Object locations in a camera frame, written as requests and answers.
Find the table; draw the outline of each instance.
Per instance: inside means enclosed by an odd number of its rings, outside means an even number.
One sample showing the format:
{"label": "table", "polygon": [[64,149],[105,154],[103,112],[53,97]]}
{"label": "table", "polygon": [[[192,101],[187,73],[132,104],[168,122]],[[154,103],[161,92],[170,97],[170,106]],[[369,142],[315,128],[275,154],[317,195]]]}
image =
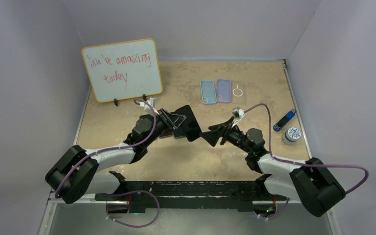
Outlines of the table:
{"label": "table", "polygon": [[[281,62],[160,62],[163,92],[152,97],[156,107],[170,112],[189,104],[201,126],[227,121],[235,107],[248,109],[257,103],[266,103],[271,111],[272,125],[294,108],[287,79]],[[202,80],[229,79],[245,85],[242,97],[233,97],[231,103],[205,105],[201,100]],[[90,94],[80,127],[77,144],[83,148],[104,148],[121,143],[132,131],[143,108],[133,100],[98,103]],[[238,125],[246,132],[250,128],[263,131],[268,149],[268,115],[264,107],[247,113]],[[281,135],[289,127],[298,127],[293,118],[281,132],[272,132],[272,149],[276,155],[296,160],[307,160],[305,141],[285,145]],[[226,143],[212,148],[205,140],[188,142],[185,138],[158,139],[148,147],[148,153],[138,162],[114,166],[128,181],[236,181],[255,180],[259,173],[251,171],[244,160],[246,153]]]}

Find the wall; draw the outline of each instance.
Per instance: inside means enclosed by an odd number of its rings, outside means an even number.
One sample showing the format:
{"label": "wall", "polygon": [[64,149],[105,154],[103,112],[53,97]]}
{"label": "wall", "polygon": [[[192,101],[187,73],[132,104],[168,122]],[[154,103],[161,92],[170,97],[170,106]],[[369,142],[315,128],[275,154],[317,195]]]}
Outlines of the wall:
{"label": "wall", "polygon": [[[376,234],[376,0],[321,1],[288,68],[312,155],[371,173],[336,206],[343,233]],[[333,172],[346,188],[363,175]]]}
{"label": "wall", "polygon": [[160,59],[287,58],[320,0],[64,0],[88,46],[153,38]]}
{"label": "wall", "polygon": [[37,234],[89,89],[60,0],[0,1],[0,234]]}

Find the whiteboard frame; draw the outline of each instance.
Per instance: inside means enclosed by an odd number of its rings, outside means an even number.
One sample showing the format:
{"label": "whiteboard frame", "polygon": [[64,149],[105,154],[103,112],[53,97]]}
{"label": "whiteboard frame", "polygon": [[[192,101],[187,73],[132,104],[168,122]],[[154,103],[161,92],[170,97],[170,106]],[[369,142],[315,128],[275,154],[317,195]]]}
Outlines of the whiteboard frame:
{"label": "whiteboard frame", "polygon": [[[107,102],[114,101],[114,99],[112,99],[112,100],[105,100],[105,101],[99,101],[97,99],[96,92],[93,89],[93,82],[92,82],[92,79],[90,78],[89,68],[87,67],[86,58],[84,56],[84,50],[88,49],[88,48],[93,48],[93,47],[104,47],[104,46],[111,46],[111,45],[124,44],[124,43],[132,43],[132,42],[140,42],[140,41],[148,41],[148,40],[151,40],[153,42],[153,46],[155,48],[156,64],[158,65],[158,72],[159,72],[159,81],[161,82],[161,91],[158,92],[158,93],[154,93],[154,94],[145,94],[146,96],[149,96],[149,95],[161,94],[164,91],[164,85],[162,83],[162,77],[161,77],[161,70],[159,68],[158,52],[156,51],[156,43],[155,43],[155,40],[153,40],[153,38],[144,38],[144,39],[131,40],[131,41],[126,41],[126,42],[119,42],[119,43],[101,44],[101,45],[96,45],[96,46],[88,46],[88,47],[84,47],[83,49],[81,49],[81,57],[83,58],[84,66],[86,67],[87,76],[89,77],[90,84],[92,85],[92,92],[93,92],[94,97],[95,97],[95,99],[96,99],[97,102],[99,102],[99,103],[107,103]],[[128,98],[123,98],[123,99],[117,99],[117,100],[133,99],[133,98],[139,98],[139,97],[143,97],[143,94],[138,95],[138,96],[128,97]]]}

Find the teal phone case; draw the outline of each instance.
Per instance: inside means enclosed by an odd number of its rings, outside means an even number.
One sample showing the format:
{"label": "teal phone case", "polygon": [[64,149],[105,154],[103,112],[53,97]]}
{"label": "teal phone case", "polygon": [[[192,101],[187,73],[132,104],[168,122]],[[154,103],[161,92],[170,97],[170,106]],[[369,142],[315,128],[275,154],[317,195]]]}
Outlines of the teal phone case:
{"label": "teal phone case", "polygon": [[201,97],[203,104],[217,103],[217,93],[215,92],[215,85],[213,81],[201,81]]}

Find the round container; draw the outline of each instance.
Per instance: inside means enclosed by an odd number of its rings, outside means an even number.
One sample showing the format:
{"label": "round container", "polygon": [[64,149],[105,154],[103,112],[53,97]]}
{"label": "round container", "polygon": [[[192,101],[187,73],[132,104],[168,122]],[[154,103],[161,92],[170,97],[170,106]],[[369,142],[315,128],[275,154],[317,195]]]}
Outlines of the round container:
{"label": "round container", "polygon": [[284,132],[282,135],[282,141],[284,144],[293,145],[300,139],[302,136],[301,131],[296,127],[290,127],[287,131]]}

